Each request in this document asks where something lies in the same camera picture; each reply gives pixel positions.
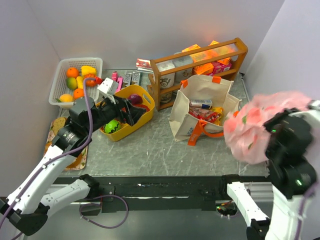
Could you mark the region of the orange toy tangerine bottom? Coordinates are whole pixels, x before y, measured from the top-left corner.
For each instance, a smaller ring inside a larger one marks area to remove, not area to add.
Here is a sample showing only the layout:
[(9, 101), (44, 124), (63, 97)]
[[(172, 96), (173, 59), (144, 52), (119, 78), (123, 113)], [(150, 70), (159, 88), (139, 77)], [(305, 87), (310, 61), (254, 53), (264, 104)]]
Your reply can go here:
[(85, 96), (85, 92), (82, 88), (76, 88), (74, 91), (73, 91), (73, 99), (74, 100), (77, 100), (79, 98), (82, 98)]

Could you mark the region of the pink plastic grocery bag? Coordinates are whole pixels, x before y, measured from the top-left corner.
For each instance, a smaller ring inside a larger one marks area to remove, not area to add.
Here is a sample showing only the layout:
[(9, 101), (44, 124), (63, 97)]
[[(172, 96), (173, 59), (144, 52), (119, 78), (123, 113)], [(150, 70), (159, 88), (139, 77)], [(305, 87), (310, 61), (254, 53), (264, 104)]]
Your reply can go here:
[(265, 150), (271, 134), (264, 123), (285, 109), (305, 111), (311, 100), (298, 91), (257, 94), (237, 115), (229, 113), (223, 124), (223, 134), (234, 158), (250, 165), (267, 161)]

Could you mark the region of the orange yellow snack bag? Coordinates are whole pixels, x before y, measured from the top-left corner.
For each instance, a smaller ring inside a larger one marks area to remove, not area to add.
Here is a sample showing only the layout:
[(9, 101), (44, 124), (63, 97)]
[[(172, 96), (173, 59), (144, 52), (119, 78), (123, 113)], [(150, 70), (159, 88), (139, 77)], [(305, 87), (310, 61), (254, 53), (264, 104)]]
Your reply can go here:
[(222, 119), (224, 117), (224, 109), (222, 107), (212, 107), (213, 112), (213, 124), (222, 126)]

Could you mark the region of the red snack bag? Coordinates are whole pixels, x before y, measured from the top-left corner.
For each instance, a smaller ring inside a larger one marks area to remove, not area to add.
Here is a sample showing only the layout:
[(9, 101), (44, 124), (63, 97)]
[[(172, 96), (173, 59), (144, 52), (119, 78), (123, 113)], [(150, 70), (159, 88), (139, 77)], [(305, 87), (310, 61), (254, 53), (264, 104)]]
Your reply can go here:
[(211, 110), (190, 107), (188, 113), (193, 117), (197, 118), (198, 120), (203, 120), (213, 124), (214, 114)]

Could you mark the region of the silver blue drink can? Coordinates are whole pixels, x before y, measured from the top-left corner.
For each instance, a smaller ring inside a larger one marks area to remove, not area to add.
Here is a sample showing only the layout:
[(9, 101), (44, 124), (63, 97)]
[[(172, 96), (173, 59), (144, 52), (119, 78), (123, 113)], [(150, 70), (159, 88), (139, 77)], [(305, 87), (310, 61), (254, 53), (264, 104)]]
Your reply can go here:
[(200, 109), (211, 109), (213, 102), (210, 99), (194, 99), (189, 101), (189, 106), (191, 108), (200, 108)]

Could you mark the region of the green toy watermelon ball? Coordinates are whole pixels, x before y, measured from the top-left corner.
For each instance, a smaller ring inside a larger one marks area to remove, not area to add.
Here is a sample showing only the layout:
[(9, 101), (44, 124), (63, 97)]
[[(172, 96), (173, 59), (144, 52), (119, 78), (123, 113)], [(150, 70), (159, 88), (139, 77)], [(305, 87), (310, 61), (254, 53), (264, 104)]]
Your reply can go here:
[(121, 129), (121, 123), (116, 119), (111, 120), (109, 123), (107, 123), (104, 126), (104, 132), (106, 134), (113, 134), (120, 129)]

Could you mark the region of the floral canvas tote bag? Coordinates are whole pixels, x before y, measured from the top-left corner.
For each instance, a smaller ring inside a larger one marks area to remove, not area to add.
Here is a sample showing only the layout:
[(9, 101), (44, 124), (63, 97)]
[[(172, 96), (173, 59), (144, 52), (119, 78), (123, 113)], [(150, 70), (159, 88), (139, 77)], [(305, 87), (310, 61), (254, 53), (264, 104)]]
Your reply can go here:
[[(176, 142), (188, 141), (188, 145), (195, 146), (200, 136), (221, 138), (224, 136), (223, 125), (226, 116), (239, 109), (240, 99), (229, 93), (233, 81), (221, 77), (208, 75), (193, 75), (183, 80), (180, 90), (171, 109), (169, 125)], [(213, 107), (223, 108), (221, 125), (198, 119), (191, 114), (192, 100), (211, 100)]]

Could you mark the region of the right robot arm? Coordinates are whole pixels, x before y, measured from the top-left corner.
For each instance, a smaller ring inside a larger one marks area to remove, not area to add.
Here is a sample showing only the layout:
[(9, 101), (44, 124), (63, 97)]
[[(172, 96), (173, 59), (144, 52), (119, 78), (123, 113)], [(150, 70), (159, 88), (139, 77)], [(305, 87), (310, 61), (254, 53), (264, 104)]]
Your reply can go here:
[(247, 192), (237, 175), (225, 175), (224, 192), (243, 216), (249, 240), (299, 240), (308, 204), (319, 179), (307, 156), (318, 147), (320, 111), (295, 108), (277, 113), (264, 123), (271, 134), (265, 155), (269, 161), (273, 208), (268, 217)]

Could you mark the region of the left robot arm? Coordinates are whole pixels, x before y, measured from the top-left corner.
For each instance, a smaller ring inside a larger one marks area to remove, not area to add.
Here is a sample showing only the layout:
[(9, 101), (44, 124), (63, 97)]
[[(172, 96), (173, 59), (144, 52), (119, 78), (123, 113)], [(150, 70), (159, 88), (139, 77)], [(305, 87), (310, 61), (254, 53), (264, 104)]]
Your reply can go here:
[(77, 99), (69, 109), (65, 126), (39, 164), (14, 192), (0, 199), (3, 218), (22, 234), (31, 236), (70, 203), (97, 196), (100, 184), (88, 174), (53, 193), (47, 190), (92, 141), (94, 131), (114, 119), (133, 126), (145, 113), (145, 108), (133, 106), (126, 98), (115, 97), (114, 101), (106, 98), (101, 106), (96, 106), (90, 97)]

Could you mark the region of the purple toy onion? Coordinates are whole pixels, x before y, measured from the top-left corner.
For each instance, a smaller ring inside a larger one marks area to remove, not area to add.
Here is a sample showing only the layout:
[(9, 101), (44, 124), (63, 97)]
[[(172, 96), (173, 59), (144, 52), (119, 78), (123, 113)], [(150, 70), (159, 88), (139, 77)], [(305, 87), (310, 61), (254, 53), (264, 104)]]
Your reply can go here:
[(142, 97), (138, 94), (131, 94), (127, 99), (131, 102), (132, 105), (139, 105), (143, 103)]

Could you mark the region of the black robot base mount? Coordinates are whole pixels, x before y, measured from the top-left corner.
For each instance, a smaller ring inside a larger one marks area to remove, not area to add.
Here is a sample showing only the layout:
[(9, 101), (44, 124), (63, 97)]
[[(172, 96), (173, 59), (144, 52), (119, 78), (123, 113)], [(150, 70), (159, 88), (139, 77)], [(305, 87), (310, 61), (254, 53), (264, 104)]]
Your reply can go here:
[(97, 177), (103, 213), (125, 210), (115, 197), (123, 198), (130, 211), (215, 211), (217, 201), (226, 201), (227, 185), (242, 181), (236, 174), (223, 176)]

